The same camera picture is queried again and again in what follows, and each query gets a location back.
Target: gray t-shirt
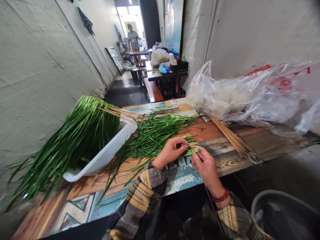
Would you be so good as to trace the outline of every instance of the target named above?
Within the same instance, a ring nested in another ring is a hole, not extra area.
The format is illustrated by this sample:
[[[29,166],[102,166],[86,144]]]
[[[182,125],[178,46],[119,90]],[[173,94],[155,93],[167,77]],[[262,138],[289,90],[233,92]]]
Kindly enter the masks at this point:
[[[139,44],[138,44],[138,38],[139,35],[137,34],[137,32],[133,31],[128,32],[128,41],[130,41],[130,45],[132,49],[139,49]]]

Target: man standing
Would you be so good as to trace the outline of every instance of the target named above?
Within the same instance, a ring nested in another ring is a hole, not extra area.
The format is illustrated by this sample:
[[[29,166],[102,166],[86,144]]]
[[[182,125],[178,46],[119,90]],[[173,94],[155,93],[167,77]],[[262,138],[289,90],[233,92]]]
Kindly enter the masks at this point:
[[[130,23],[128,23],[128,29],[130,32],[128,32],[128,45],[129,45],[129,50],[132,50],[132,52],[139,52],[140,48],[139,48],[139,43],[138,40],[139,35],[137,34],[137,32],[135,32],[132,29],[132,25]],[[137,62],[136,58],[134,58],[134,62],[136,64],[136,66],[139,66],[139,63]]]

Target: trash can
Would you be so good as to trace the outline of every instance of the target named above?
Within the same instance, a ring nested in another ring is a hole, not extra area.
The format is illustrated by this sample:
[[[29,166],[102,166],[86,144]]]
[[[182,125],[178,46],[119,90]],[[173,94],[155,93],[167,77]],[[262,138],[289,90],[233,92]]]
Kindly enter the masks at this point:
[[[266,190],[253,200],[251,215],[276,240],[320,239],[320,214],[287,193]]]

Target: person's left hand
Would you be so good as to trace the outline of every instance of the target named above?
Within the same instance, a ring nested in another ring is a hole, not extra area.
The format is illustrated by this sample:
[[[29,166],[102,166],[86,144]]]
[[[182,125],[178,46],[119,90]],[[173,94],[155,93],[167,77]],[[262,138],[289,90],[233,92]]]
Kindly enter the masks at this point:
[[[170,138],[161,153],[153,160],[152,165],[162,171],[168,163],[180,157],[188,146],[189,143],[182,137]]]

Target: table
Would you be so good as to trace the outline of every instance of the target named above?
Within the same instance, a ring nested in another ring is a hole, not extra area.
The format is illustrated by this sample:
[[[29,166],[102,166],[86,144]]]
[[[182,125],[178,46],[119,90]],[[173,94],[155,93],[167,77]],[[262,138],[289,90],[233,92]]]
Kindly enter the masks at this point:
[[[147,75],[148,75],[148,81],[159,81],[159,85],[160,85],[160,90],[162,87],[162,80],[167,80],[167,79],[174,79],[173,81],[173,93],[174,93],[174,97],[176,97],[176,93],[179,92],[180,89],[180,78],[182,76],[186,76],[188,75],[187,71],[180,71],[180,72],[176,72],[176,73],[167,73],[167,74],[162,74],[161,72],[159,72],[159,70],[155,70],[155,71],[150,71],[152,69],[152,66],[150,64],[150,61],[146,61],[146,69],[147,69]]]
[[[141,55],[149,55],[149,52],[132,52],[132,53],[122,53],[122,56],[130,56],[130,57],[134,57],[137,60],[138,66],[140,66],[140,63],[138,61],[138,57],[137,56],[141,56]]]
[[[142,87],[142,71],[147,70],[147,68],[145,67],[138,67],[138,68],[133,68],[130,71],[136,71],[137,75],[138,75],[138,79],[139,79],[139,83],[140,83],[140,87]]]
[[[197,114],[187,104],[185,98],[125,108],[144,114],[150,112],[155,107],[169,105],[172,106],[171,111],[180,114]],[[224,176],[253,165],[249,160],[240,158],[237,151],[214,123],[211,121],[205,122],[202,118],[199,121],[203,125],[203,131],[201,131],[200,123],[196,122],[187,127],[187,132],[181,133],[180,136],[198,134],[194,140],[198,142],[199,146],[206,148],[215,157],[219,176]],[[313,145],[306,138],[281,138],[273,135],[264,127],[255,128],[235,124],[230,125],[229,128],[242,137],[257,153],[261,154],[265,161]],[[121,166],[119,174],[116,177],[117,182],[111,184],[101,204],[97,205],[97,201],[101,197],[106,185],[108,175],[103,174],[108,171],[108,166],[99,175],[101,177],[98,180],[94,181],[98,175],[83,177],[72,186],[57,192],[54,197],[48,199],[41,207],[35,207],[31,210],[12,239],[41,238],[110,215],[120,206],[127,191],[133,185],[133,182],[131,182],[128,186],[123,187],[132,176],[132,173],[124,172],[124,170],[133,168],[137,165],[138,161],[127,159],[127,162]],[[165,195],[202,183],[199,172],[191,165],[190,157],[179,158],[169,166],[166,166],[164,174],[168,177]],[[40,197],[36,201],[36,206],[40,203],[41,199]]]

